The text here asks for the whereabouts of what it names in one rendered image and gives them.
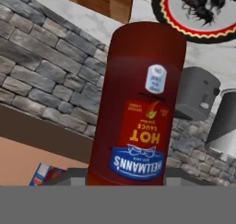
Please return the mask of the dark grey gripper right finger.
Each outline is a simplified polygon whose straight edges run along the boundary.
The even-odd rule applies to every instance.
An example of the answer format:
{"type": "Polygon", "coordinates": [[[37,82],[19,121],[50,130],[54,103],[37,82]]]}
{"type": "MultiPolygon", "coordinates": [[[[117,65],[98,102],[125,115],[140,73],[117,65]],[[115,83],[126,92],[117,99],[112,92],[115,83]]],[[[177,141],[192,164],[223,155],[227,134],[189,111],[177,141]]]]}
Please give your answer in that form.
{"type": "Polygon", "coordinates": [[[166,186],[197,186],[206,184],[204,181],[179,168],[167,168],[165,170],[164,183],[166,186]]]}

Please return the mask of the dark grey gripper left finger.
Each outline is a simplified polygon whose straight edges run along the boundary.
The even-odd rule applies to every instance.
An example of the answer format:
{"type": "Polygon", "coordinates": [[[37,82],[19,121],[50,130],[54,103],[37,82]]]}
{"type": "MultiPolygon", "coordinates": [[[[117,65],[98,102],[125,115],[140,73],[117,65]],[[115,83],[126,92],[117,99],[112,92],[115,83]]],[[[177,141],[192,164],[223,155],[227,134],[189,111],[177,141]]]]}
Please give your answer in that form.
{"type": "Polygon", "coordinates": [[[68,168],[55,180],[49,181],[46,185],[56,186],[85,186],[87,184],[87,168],[68,168]]]}

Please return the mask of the red hot sauce bottle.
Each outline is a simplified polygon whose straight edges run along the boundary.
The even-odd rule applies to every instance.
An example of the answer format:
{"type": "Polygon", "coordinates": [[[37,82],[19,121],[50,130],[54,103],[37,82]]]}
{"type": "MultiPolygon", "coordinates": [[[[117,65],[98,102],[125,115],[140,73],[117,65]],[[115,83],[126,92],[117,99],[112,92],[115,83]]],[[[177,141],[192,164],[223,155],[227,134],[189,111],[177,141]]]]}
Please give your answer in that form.
{"type": "Polygon", "coordinates": [[[162,185],[186,39],[156,22],[112,35],[88,185],[162,185]]]}

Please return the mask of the brown wooden cabinet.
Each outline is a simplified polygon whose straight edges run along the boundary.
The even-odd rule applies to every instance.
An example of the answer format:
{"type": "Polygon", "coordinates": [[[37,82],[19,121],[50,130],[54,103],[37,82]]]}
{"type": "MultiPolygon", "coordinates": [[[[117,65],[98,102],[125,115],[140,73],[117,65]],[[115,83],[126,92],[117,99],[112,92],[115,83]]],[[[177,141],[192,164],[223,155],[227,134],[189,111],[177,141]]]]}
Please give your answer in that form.
{"type": "Polygon", "coordinates": [[[92,139],[0,104],[0,185],[29,185],[40,163],[87,168],[92,139]]]}

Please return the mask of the white plate with dragon print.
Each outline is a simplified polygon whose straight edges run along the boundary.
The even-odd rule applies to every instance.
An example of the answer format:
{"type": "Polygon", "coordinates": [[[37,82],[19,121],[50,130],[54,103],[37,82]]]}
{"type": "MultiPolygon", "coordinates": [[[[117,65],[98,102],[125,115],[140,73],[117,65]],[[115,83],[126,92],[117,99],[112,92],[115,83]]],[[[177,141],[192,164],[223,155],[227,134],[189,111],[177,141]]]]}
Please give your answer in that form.
{"type": "Polygon", "coordinates": [[[151,0],[156,20],[188,41],[213,44],[236,39],[236,0],[151,0]]]}

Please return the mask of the blue and red box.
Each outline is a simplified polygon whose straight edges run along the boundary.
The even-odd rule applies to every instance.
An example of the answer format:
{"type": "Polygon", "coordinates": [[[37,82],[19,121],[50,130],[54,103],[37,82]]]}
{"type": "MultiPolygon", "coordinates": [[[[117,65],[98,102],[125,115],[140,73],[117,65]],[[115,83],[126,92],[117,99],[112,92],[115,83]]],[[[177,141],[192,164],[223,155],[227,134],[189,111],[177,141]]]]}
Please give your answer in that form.
{"type": "Polygon", "coordinates": [[[62,173],[65,173],[65,170],[40,163],[29,185],[39,186],[46,184],[47,182],[56,180],[62,173]]]}

